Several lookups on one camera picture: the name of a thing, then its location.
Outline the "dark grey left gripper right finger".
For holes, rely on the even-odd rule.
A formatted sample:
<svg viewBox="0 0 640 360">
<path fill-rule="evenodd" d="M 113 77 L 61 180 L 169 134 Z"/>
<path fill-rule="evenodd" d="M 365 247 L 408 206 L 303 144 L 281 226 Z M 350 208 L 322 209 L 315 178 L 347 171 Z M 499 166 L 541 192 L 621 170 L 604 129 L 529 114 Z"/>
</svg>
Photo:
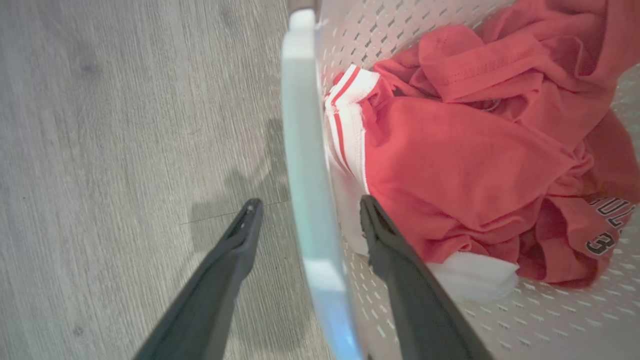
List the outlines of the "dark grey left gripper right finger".
<svg viewBox="0 0 640 360">
<path fill-rule="evenodd" d="M 368 264 L 385 282 L 405 360 L 491 360 L 451 297 L 370 194 L 359 201 Z"/>
</svg>

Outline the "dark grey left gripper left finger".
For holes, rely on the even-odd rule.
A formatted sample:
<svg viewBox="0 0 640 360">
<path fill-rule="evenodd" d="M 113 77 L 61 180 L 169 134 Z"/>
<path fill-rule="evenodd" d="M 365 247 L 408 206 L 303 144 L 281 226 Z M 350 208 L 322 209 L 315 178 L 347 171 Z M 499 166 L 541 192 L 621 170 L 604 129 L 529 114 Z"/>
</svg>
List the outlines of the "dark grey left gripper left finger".
<svg viewBox="0 0 640 360">
<path fill-rule="evenodd" d="M 253 269 L 265 214 L 249 199 L 190 279 L 146 342 L 137 360 L 221 360 L 243 281 Z"/>
</svg>

